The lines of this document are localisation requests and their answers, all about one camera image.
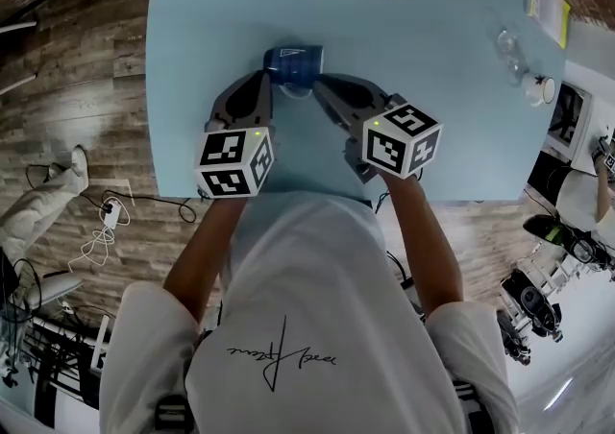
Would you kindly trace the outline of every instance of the blue mug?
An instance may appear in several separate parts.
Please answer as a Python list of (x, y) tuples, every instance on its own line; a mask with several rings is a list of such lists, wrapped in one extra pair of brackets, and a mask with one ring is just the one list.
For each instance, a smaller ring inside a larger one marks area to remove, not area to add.
[(293, 99), (311, 94), (316, 78), (323, 73), (325, 53), (322, 46), (289, 45), (267, 50), (262, 68), (269, 72), (271, 82)]

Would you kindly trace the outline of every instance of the light blue tabletop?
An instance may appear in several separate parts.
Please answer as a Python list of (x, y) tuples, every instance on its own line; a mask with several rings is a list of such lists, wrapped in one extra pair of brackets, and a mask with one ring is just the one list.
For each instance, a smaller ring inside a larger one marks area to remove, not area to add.
[[(517, 32), (534, 72), (559, 87), (564, 52), (524, 0), (150, 0), (147, 105), (159, 192), (196, 194), (196, 144), (213, 101), (284, 44), (322, 44), (325, 71), (400, 93), (444, 124), (421, 183), (431, 200), (517, 199), (554, 102), (532, 108), (509, 83), (494, 36)], [(346, 135), (313, 98), (274, 93), (277, 157), (265, 191), (316, 190), (374, 199), (343, 158)]]

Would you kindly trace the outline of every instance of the white pants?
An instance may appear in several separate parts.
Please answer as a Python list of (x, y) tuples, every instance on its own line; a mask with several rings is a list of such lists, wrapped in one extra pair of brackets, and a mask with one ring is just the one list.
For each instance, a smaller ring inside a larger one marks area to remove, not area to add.
[(86, 188), (87, 173), (78, 176), (69, 168), (24, 193), (0, 217), (0, 247), (13, 266), (58, 219), (66, 204)]

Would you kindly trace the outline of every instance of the white power adapter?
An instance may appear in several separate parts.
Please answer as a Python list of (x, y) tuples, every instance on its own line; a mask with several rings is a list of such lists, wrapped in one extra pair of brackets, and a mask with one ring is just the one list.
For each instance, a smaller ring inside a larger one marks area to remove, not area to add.
[(109, 229), (115, 229), (122, 206), (116, 200), (110, 200), (109, 205), (111, 206), (111, 213), (105, 214), (105, 226)]

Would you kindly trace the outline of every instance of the white cube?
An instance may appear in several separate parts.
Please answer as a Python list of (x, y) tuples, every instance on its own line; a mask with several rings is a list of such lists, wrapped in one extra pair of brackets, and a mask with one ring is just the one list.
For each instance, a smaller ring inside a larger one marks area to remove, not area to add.
[(203, 133), (194, 173), (212, 199), (254, 197), (273, 165), (269, 129)]
[(363, 123), (363, 160), (399, 178), (429, 164), (442, 124), (404, 103)]

